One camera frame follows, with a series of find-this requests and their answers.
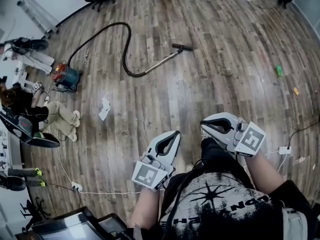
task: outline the green object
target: green object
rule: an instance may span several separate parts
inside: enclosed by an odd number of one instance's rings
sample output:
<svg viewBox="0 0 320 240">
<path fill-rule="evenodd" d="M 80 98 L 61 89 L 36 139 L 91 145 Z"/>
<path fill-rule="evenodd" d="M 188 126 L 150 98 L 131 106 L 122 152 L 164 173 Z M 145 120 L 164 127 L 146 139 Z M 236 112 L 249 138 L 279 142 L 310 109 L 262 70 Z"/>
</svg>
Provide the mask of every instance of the green object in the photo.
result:
<svg viewBox="0 0 320 240">
<path fill-rule="evenodd" d="M 278 77 L 282 78 L 283 77 L 283 74 L 282 74 L 282 67 L 280 65 L 277 65 L 275 67 L 275 72 L 277 74 Z"/>
</svg>

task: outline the wooden floor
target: wooden floor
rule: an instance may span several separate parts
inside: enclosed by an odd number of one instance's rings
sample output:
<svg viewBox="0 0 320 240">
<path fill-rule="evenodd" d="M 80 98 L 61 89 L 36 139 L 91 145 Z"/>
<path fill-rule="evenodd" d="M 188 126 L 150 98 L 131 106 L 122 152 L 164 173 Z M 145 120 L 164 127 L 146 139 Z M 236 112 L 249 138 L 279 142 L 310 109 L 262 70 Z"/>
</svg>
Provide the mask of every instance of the wooden floor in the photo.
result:
<svg viewBox="0 0 320 240">
<path fill-rule="evenodd" d="M 320 44 L 297 8 L 272 8 L 276 3 L 116 0 L 104 3 L 100 13 L 87 7 L 72 16 L 59 27 L 59 35 L 49 40 L 47 54 L 57 62 L 67 61 L 95 32 L 118 21 L 132 28 L 127 55 L 132 72 L 143 72 L 168 56 L 175 50 L 172 43 L 192 45 L 194 51 L 184 51 L 147 76 L 133 78 L 121 63 L 127 29 L 115 26 L 103 32 L 71 62 L 83 71 L 78 94 L 50 93 L 52 101 L 81 111 L 78 142 L 64 141 L 56 150 L 25 147 L 27 167 L 41 168 L 49 183 L 70 187 L 58 154 L 71 180 L 82 184 L 86 192 L 136 191 L 139 188 L 131 181 L 134 161 L 152 138 L 181 131 L 175 165 L 178 172 L 184 172 L 185 165 L 201 155 L 200 120 L 218 112 L 258 124 L 267 133 L 262 146 L 265 154 L 288 145 L 296 129 L 319 119 Z M 86 49 L 87 64 L 79 60 L 75 65 Z M 276 76 L 277 65 L 283 68 L 283 78 Z M 30 79 L 50 84 L 42 71 L 34 71 Z M 98 116 L 103 97 L 111 104 L 105 121 Z M 295 134 L 292 157 L 280 170 L 309 201 L 318 198 L 319 132 L 316 125 Z M 284 156 L 273 153 L 267 159 L 278 168 Z M 63 188 L 31 189 L 31 194 L 43 197 L 54 216 L 78 207 L 78 195 Z M 127 220 L 138 195 L 81 197 L 82 205 L 97 217 L 115 212 Z"/>
</svg>

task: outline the trash on floor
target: trash on floor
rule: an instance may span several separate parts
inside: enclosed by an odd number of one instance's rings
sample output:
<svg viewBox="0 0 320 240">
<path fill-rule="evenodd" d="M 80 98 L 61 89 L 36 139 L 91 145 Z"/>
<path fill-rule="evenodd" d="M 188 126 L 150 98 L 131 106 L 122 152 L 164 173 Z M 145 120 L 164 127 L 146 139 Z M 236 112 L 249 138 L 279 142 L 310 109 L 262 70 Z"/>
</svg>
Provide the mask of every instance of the trash on floor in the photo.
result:
<svg viewBox="0 0 320 240">
<path fill-rule="evenodd" d="M 275 72 L 276 72 L 276 75 L 280 78 L 283 77 L 283 72 L 282 72 L 282 67 L 280 65 L 277 65 L 275 67 Z"/>
<path fill-rule="evenodd" d="M 102 98 L 102 105 L 103 105 L 103 108 L 99 113 L 99 117 L 101 118 L 102 121 L 104 121 L 109 111 L 111 110 L 111 108 L 110 108 L 110 102 L 105 97 Z"/>
<path fill-rule="evenodd" d="M 296 87 L 294 87 L 293 90 L 294 90 L 295 94 L 298 96 L 299 95 L 298 89 Z"/>
</svg>

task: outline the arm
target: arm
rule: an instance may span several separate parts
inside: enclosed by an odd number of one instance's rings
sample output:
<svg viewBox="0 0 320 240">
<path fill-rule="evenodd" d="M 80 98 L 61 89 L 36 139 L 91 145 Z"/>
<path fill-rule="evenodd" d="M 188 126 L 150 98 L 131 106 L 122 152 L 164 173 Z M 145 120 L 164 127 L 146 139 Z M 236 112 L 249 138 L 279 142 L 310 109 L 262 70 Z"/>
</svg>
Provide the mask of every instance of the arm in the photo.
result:
<svg viewBox="0 0 320 240">
<path fill-rule="evenodd" d="M 149 230 L 158 222 L 160 191 L 153 192 L 149 188 L 141 190 L 138 202 L 134 208 L 129 227 L 137 224 L 141 229 Z"/>
<path fill-rule="evenodd" d="M 42 89 L 39 89 L 35 92 L 33 98 L 32 98 L 32 102 L 31 102 L 31 108 L 35 108 L 38 104 L 38 101 L 40 99 L 41 94 L 43 93 Z"/>
<path fill-rule="evenodd" d="M 245 157 L 245 162 L 257 190 L 268 195 L 285 183 L 280 173 L 262 154 Z"/>
</svg>

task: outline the electrical outlet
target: electrical outlet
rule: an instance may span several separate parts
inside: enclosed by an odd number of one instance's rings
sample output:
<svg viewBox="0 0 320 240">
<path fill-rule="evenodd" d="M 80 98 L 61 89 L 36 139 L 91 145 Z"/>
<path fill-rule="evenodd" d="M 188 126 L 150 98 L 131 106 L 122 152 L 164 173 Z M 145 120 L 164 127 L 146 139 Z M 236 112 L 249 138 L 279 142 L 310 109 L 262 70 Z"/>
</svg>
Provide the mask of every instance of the electrical outlet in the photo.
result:
<svg viewBox="0 0 320 240">
<path fill-rule="evenodd" d="M 74 191 L 77 191 L 77 190 L 82 191 L 82 189 L 83 189 L 83 187 L 80 184 L 78 184 L 74 181 L 72 181 L 72 188 L 74 189 Z"/>
<path fill-rule="evenodd" d="M 279 155 L 290 155 L 291 154 L 291 146 L 289 147 L 289 149 L 287 146 L 279 147 L 278 154 Z"/>
</svg>

